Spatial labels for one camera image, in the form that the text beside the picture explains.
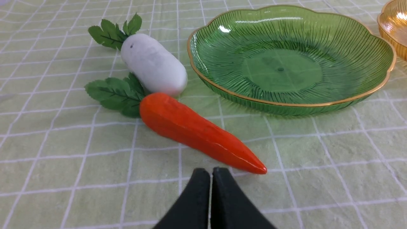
orange carrot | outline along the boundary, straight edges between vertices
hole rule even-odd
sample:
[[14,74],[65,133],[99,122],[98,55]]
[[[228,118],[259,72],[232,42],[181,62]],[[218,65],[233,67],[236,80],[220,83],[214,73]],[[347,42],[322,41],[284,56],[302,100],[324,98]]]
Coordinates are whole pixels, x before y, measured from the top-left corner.
[[254,174],[267,168],[239,139],[164,94],[147,95],[140,102],[143,122],[157,134],[199,150],[215,160]]

amber glass bowl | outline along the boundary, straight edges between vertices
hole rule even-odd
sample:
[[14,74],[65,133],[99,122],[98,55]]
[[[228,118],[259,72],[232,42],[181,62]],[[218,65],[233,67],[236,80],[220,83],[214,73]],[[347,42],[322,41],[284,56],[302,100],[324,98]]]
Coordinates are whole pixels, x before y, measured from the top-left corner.
[[407,61],[407,0],[391,0],[377,16],[380,35]]

tablecloth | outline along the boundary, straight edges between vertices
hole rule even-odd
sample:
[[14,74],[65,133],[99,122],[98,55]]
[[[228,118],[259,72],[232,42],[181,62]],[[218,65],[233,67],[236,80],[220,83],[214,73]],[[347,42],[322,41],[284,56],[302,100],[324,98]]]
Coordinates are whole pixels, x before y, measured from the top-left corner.
[[136,12],[141,33],[186,66],[180,101],[244,141],[269,169],[233,169],[281,229],[402,229],[407,225],[407,66],[353,107],[311,117],[259,114],[209,90],[186,40],[218,14],[271,4],[340,13],[378,34],[386,0],[5,0],[0,6],[0,227],[147,229],[196,167],[225,166],[101,108],[83,86],[126,77],[120,53],[87,32]]

plate rim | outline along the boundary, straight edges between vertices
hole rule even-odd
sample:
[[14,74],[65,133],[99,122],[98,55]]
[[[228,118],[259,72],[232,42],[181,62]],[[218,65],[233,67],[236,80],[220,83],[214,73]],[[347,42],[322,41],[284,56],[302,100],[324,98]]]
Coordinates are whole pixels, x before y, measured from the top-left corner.
[[[370,89],[369,91],[366,91],[366,92],[364,92],[364,93],[361,93],[361,94],[359,94],[359,95],[355,95],[355,96],[353,96],[353,97],[349,97],[349,98],[346,98],[346,99],[341,99],[341,100],[332,101],[332,102],[326,102],[326,103],[310,103],[310,104],[308,104],[308,103],[279,103],[279,102],[272,102],[272,101],[266,101],[266,100],[261,100],[261,99],[255,99],[255,98],[251,98],[251,97],[248,97],[248,96],[244,96],[244,95],[240,95],[240,94],[237,94],[237,93],[235,93],[235,92],[232,92],[232,91],[230,91],[230,90],[228,90],[228,89],[226,89],[226,88],[224,88],[224,87],[222,87],[222,86],[220,86],[220,85],[214,83],[213,81],[211,81],[210,79],[208,79],[207,77],[205,77],[205,76],[196,68],[195,64],[193,63],[193,57],[192,57],[191,48],[190,48],[190,45],[189,45],[189,44],[190,44],[190,42],[191,42],[192,37],[194,36],[194,34],[195,34],[197,31],[199,31],[199,30],[201,30],[201,29],[203,29],[203,28],[208,27],[208,26],[209,26],[212,22],[214,22],[217,18],[219,18],[219,17],[221,17],[221,16],[223,16],[223,15],[225,15],[225,14],[227,14],[227,13],[230,13],[230,12],[234,12],[234,11],[260,11],[260,10],[263,10],[263,9],[273,8],[273,7],[293,7],[293,8],[300,8],[300,9],[303,9],[303,10],[308,10],[308,11],[311,11],[311,12],[313,12],[313,13],[315,13],[315,14],[337,15],[337,16],[341,16],[341,17],[344,17],[344,18],[349,18],[349,19],[351,19],[351,20],[353,20],[353,21],[356,21],[357,23],[361,24],[363,27],[365,27],[365,29],[367,29],[367,31],[370,33],[370,36],[373,36],[373,37],[376,37],[376,38],[378,38],[378,39],[383,40],[383,41],[384,41],[385,43],[387,43],[387,44],[389,45],[389,47],[392,49],[392,52],[393,52],[393,60],[392,60],[392,64],[390,65],[390,67],[387,69],[386,77],[384,78],[384,80],[383,80],[380,84],[378,84],[378,85],[377,85],[376,87],[374,87],[373,89]],[[393,68],[395,67],[396,61],[397,61],[397,54],[396,54],[396,50],[395,50],[395,48],[393,47],[393,45],[392,45],[390,42],[388,42],[386,39],[384,39],[384,38],[382,38],[382,37],[380,37],[380,36],[374,35],[374,34],[372,33],[372,31],[371,31],[364,23],[360,22],[359,20],[354,19],[354,18],[351,18],[351,17],[348,17],[348,16],[346,16],[346,15],[339,14],[339,13],[316,12],[316,11],[314,11],[314,10],[312,10],[312,9],[308,9],[308,8],[306,8],[306,7],[300,7],[300,6],[289,5],[289,4],[269,5],[269,6],[265,6],[265,7],[261,7],[261,8],[257,8],[257,9],[234,9],[234,10],[229,10],[229,11],[223,12],[223,13],[217,15],[216,17],[214,17],[212,20],[210,20],[206,25],[195,29],[195,30],[189,35],[188,40],[187,40],[187,43],[186,43],[186,46],[187,46],[187,53],[188,53],[190,65],[191,65],[192,69],[194,70],[194,72],[197,73],[198,76],[199,76],[202,80],[204,80],[204,81],[206,81],[207,83],[211,84],[212,86],[218,88],[219,90],[221,90],[221,91],[223,91],[223,92],[225,92],[225,93],[227,93],[227,94],[230,94],[230,95],[232,95],[232,96],[236,96],[236,97],[238,97],[238,98],[240,98],[240,99],[245,99],[245,100],[252,101],[252,102],[263,103],[263,104],[266,104],[266,105],[275,105],[275,106],[284,106],[284,107],[308,107],[308,108],[309,108],[309,107],[324,107],[324,106],[331,106],[331,105],[337,105],[337,104],[347,103],[347,102],[351,102],[351,101],[354,101],[354,100],[357,100],[357,99],[360,99],[360,98],[369,96],[369,95],[373,94],[374,92],[376,92],[377,90],[379,90],[380,88],[382,88],[382,87],[389,81],[390,72],[391,72],[391,71],[393,70]]]

glass dish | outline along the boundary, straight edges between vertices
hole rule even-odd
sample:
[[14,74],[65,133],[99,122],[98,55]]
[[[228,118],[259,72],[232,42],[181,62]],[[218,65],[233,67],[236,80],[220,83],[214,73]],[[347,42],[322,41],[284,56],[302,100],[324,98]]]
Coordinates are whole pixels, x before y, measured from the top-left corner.
[[225,12],[195,30],[190,63],[214,92],[276,115],[355,104],[380,89],[393,46],[356,20],[291,5]]
[[407,0],[391,0],[377,16],[380,35],[407,61]]

